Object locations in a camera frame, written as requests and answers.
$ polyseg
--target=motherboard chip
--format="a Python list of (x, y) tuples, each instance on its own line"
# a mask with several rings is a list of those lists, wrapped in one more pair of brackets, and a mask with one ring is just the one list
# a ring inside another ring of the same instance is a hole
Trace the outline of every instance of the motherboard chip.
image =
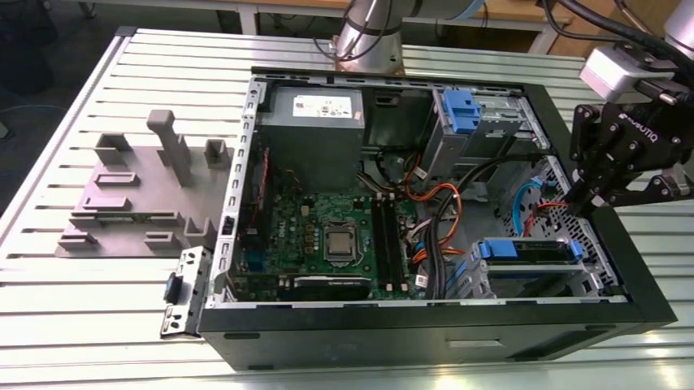
[(329, 233), (327, 234), (327, 254), (349, 255), (351, 254), (351, 234), (350, 233)]
[(326, 261), (347, 267), (357, 260), (357, 226), (353, 222), (331, 221), (323, 227)]

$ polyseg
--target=blue drive bracket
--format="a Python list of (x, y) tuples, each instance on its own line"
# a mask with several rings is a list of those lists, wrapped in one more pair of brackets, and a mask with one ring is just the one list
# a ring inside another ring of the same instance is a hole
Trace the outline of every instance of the blue drive bracket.
[(443, 91), (443, 108), (454, 123), (454, 132), (473, 134), (482, 118), (482, 106), (475, 103), (473, 94), (467, 91)]

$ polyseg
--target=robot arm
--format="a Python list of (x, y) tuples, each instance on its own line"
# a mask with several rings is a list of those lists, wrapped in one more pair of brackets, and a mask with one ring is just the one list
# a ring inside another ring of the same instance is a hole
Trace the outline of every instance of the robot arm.
[(466, 18), (482, 4), (483, 0), (353, 0), (333, 52), (319, 49), (339, 70), (401, 73), (402, 19)]
[[(597, 48), (581, 70), (581, 78), (608, 103), (580, 105), (574, 111), (574, 185), (565, 200), (576, 214), (586, 215), (598, 206), (694, 197), (682, 167), (694, 148), (694, 2), (681, 3), (666, 29), (666, 49), (677, 49), (680, 55), (625, 41)], [(629, 190), (641, 174), (654, 170), (661, 173), (645, 189)]]

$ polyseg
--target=aluminum table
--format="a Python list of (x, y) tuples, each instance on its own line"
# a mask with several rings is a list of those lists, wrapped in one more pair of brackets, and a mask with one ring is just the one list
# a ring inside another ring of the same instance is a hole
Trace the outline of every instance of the aluminum table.
[[(406, 46), (407, 73), (544, 84), (570, 124), (600, 99), (580, 58)], [(556, 362), (235, 374), (201, 340), (159, 340), (175, 258), (56, 258), (98, 158), (124, 132), (158, 145), (150, 110), (177, 113), (189, 145), (235, 147), (251, 66), (330, 69), (310, 40), (138, 30), (118, 36), (0, 219), (0, 383), (84, 388), (694, 388), (694, 201), (636, 206), (622, 221), (680, 321)]]

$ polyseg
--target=table leg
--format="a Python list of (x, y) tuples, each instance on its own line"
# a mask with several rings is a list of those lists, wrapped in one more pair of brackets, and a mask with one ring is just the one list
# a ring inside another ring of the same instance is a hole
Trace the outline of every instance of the table leg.
[(258, 8), (239, 4), (241, 31), (245, 35), (258, 35)]
[(558, 34), (557, 31), (550, 26), (546, 26), (536, 40), (533, 42), (533, 46), (530, 47), (530, 54), (548, 54), (550, 49), (553, 48), (554, 41), (557, 41)]
[(94, 19), (96, 17), (95, 12), (95, 6), (96, 4), (94, 2), (79, 2), (79, 9), (83, 12), (84, 18)]

